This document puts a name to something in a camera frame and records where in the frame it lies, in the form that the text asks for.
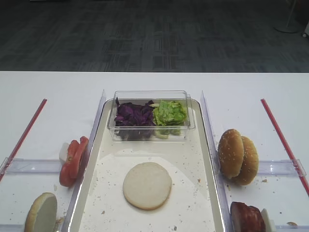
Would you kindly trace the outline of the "sesame bun top rear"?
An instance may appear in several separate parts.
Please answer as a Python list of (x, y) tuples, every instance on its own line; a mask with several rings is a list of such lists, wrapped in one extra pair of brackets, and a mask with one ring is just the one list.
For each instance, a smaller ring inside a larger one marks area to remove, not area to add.
[(256, 147), (252, 140), (242, 136), (244, 157), (241, 170), (238, 176), (235, 177), (235, 182), (245, 186), (250, 184), (257, 175), (259, 167), (259, 157)]

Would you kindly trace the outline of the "metal baking tray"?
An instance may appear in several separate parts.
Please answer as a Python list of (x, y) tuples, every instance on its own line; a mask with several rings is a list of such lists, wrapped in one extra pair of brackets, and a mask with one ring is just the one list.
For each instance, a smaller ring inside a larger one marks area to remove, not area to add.
[(200, 104), (184, 140), (114, 140), (102, 110), (65, 232), (224, 232)]

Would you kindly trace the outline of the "left clear long rail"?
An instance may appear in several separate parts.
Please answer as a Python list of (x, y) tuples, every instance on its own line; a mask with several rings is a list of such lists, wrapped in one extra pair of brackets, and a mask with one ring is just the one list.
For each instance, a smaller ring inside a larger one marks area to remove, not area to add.
[(61, 232), (77, 232), (79, 231), (81, 220), (84, 213), (85, 203), (87, 200), (92, 174), (95, 167), (96, 155), (98, 154), (99, 145), (96, 144), (95, 139), (99, 133), (100, 121), (104, 113), (106, 102), (106, 93), (102, 93), (93, 127), (88, 138), (88, 145), (85, 149), (81, 161), (77, 178), (71, 188), (73, 188), (72, 196), (69, 206), (60, 227)]

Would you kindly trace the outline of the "sesame bun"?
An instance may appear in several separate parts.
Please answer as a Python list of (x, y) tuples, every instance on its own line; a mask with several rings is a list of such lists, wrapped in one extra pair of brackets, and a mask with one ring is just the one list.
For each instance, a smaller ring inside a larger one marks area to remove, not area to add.
[(241, 170), (238, 176), (235, 177), (235, 182), (245, 186), (250, 184), (257, 175), (259, 167), (259, 157), (256, 147), (252, 140), (242, 136), (244, 157)]
[(231, 179), (240, 173), (244, 158), (244, 147), (241, 134), (236, 129), (226, 130), (218, 144), (220, 170)]

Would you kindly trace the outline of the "white meat pusher block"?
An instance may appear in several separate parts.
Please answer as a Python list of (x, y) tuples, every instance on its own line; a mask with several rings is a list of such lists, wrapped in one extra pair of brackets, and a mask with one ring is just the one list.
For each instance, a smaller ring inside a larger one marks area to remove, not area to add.
[(261, 211), (261, 215), (266, 226), (266, 232), (276, 232), (277, 229), (275, 223), (270, 219), (268, 211), (265, 208)]

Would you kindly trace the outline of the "left red rail strip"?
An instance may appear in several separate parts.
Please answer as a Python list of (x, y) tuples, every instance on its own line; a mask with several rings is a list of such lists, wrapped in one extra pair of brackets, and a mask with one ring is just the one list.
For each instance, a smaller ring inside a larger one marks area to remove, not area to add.
[(24, 130), (24, 132), (22, 133), (21, 137), (19, 138), (17, 144), (15, 145), (14, 149), (12, 150), (10, 156), (3, 162), (3, 165), (0, 169), (0, 180), (3, 179), (4, 175), (5, 175), (5, 171), (7, 170), (7, 168), (9, 167), (9, 165), (11, 164), (11, 162), (13, 161), (13, 159), (15, 158), (18, 150), (20, 149), (23, 141), (25, 140), (26, 136), (28, 135), (29, 131), (31, 130), (33, 124), (35, 123), (36, 119), (38, 118), (38, 116), (40, 115), (42, 109), (44, 108), (45, 104), (47, 102), (47, 99), (43, 99), (41, 104), (39, 105), (38, 109), (36, 110), (35, 114), (33, 115), (33, 117), (31, 118), (30, 122), (28, 123), (26, 129)]

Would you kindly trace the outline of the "sliced meat patty stack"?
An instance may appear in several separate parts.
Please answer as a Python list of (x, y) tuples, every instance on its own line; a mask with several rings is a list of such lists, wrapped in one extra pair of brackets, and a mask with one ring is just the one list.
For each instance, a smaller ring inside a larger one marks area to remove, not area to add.
[(236, 232), (265, 232), (266, 225), (258, 208), (241, 202), (232, 202), (231, 218)]

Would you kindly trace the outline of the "tomato slice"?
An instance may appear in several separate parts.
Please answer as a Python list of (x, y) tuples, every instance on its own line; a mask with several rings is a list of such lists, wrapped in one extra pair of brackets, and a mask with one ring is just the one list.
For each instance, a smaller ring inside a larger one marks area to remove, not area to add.
[(66, 162), (62, 165), (62, 169), (59, 175), (59, 182), (64, 187), (71, 187), (75, 182), (75, 177), (70, 177), (70, 171), (73, 169), (72, 160), (79, 147), (79, 143), (76, 140), (72, 140), (67, 149)]
[(70, 171), (70, 177), (75, 177), (77, 178), (77, 174), (79, 172), (79, 167), (80, 167), (80, 161), (82, 158), (82, 155), (85, 151), (85, 149), (87, 148), (88, 145), (88, 138), (85, 136), (82, 136), (80, 138), (80, 143), (79, 143), (79, 147), (74, 155), (74, 158), (72, 160), (72, 164), (73, 164), (73, 169)]

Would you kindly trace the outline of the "clear plastic salad container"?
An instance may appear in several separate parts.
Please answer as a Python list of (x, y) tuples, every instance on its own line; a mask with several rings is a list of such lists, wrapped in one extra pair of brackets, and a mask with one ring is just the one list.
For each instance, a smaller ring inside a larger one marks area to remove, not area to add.
[(107, 128), (118, 141), (185, 140), (195, 129), (191, 97), (184, 90), (117, 91)]

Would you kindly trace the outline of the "red rail strip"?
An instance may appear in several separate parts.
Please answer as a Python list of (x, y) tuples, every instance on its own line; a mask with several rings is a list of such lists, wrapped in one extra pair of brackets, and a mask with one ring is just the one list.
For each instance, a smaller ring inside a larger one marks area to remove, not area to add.
[(22, 133), (21, 137), (19, 138), (17, 144), (15, 145), (14, 149), (12, 150), (10, 156), (3, 162), (3, 165), (0, 169), (0, 180), (3, 179), (4, 175), (5, 175), (5, 171), (7, 170), (7, 168), (9, 167), (9, 165), (11, 164), (11, 162), (13, 161), (13, 159), (15, 158), (18, 150), (20, 149), (23, 141), (25, 140), (26, 136), (28, 135), (29, 131), (31, 130), (33, 124), (35, 123), (36, 119), (38, 118), (38, 116), (40, 115), (42, 109), (44, 108), (45, 104), (47, 102), (47, 99), (43, 99), (41, 104), (39, 105), (38, 109), (36, 110), (35, 114), (33, 115), (33, 117), (31, 118), (30, 122), (28, 123), (26, 129), (24, 130), (24, 132)]
[(285, 137), (284, 137), (284, 135), (283, 135), (283, 133), (282, 133), (282, 131), (281, 131), (281, 129), (280, 129), (280, 127), (279, 127), (269, 105), (267, 104), (266, 100), (261, 99), (260, 101), (261, 101), (261, 103), (262, 103), (262, 105), (263, 105), (263, 107), (264, 107), (264, 109), (265, 109), (265, 111), (266, 111), (266, 113), (267, 113), (267, 115), (268, 115), (268, 117), (269, 117), (269, 119), (270, 119), (270, 121), (271, 121), (271, 123), (272, 123), (272, 125), (273, 125), (273, 127), (274, 127), (274, 129), (275, 129), (275, 131), (276, 131), (276, 133), (277, 133), (277, 135), (278, 135), (288, 157), (289, 157), (289, 159), (292, 161), (292, 163), (293, 163), (293, 165), (294, 165), (294, 167), (297, 171), (297, 174), (299, 176), (299, 179), (300, 179), (300, 181), (301, 181), (301, 183), (302, 183), (302, 185), (303, 185), (303, 187), (304, 187), (304, 189), (305, 189), (305, 191), (308, 195), (309, 194), (309, 184), (308, 184), (308, 182), (305, 178), (304, 171), (300, 167), (300, 162), (298, 162), (297, 159), (295, 158), (295, 156), (294, 156), (291, 148), (289, 147), (289, 144), (286, 141), (286, 139), (285, 139)]

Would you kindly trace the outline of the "right red rail strip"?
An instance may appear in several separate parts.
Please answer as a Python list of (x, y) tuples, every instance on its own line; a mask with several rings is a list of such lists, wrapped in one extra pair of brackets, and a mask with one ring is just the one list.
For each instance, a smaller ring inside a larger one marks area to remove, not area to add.
[(271, 121), (271, 123), (272, 123), (272, 125), (273, 125), (273, 127), (274, 127), (274, 129), (275, 129), (275, 131), (276, 131), (276, 133), (277, 133), (277, 135), (278, 135), (288, 157), (289, 157), (289, 159), (292, 161), (292, 163), (293, 163), (293, 165), (294, 165), (294, 167), (297, 171), (297, 174), (299, 176), (299, 179), (300, 179), (300, 181), (301, 181), (301, 183), (302, 183), (302, 185), (303, 185), (303, 187), (304, 187), (304, 189), (305, 189), (305, 191), (308, 195), (309, 194), (309, 184), (308, 184), (308, 182), (305, 178), (304, 171), (300, 167), (300, 162), (298, 162), (297, 159), (295, 158), (295, 156), (294, 156), (291, 148), (289, 147), (289, 144), (286, 141), (286, 139), (285, 139), (285, 137), (284, 137), (284, 135), (283, 135), (283, 133), (282, 133), (282, 131), (281, 131), (281, 129), (280, 129), (280, 127), (279, 127), (269, 105), (267, 104), (266, 100), (261, 99), (260, 101), (261, 101), (261, 103), (262, 103), (262, 105), (263, 105), (263, 107), (264, 107), (264, 109), (265, 109), (265, 111), (266, 111), (266, 113), (267, 113), (267, 115), (268, 115), (268, 117), (269, 117), (269, 119), (270, 119), (270, 121)]

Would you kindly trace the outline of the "clear bun holder bracket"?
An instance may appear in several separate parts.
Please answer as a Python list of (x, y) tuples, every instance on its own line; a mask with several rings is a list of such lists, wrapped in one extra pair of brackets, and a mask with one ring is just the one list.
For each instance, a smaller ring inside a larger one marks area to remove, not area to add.
[(299, 159), (261, 160), (257, 175), (305, 177), (307, 175)]

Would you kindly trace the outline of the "clear meat holder bracket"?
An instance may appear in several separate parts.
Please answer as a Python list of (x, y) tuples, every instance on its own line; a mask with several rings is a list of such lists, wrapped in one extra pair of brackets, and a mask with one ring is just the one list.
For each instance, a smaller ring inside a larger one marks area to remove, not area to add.
[(308, 225), (276, 225), (275, 232), (309, 232)]

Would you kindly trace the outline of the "purple cabbage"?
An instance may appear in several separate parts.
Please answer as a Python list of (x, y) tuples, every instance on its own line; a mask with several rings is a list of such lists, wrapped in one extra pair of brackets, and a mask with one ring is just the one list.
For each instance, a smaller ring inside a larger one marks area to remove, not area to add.
[(155, 126), (153, 101), (145, 105), (133, 104), (131, 102), (120, 104), (118, 98), (115, 100), (117, 113), (114, 119), (116, 126)]

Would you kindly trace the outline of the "bun half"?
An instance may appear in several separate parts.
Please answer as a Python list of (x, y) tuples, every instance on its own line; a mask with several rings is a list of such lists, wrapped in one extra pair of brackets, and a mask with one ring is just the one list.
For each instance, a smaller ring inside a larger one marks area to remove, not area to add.
[(126, 174), (123, 194), (131, 205), (143, 210), (154, 210), (165, 203), (171, 187), (172, 179), (164, 167), (155, 162), (144, 162)]
[(53, 232), (56, 224), (57, 199), (44, 192), (33, 202), (24, 226), (25, 232)]

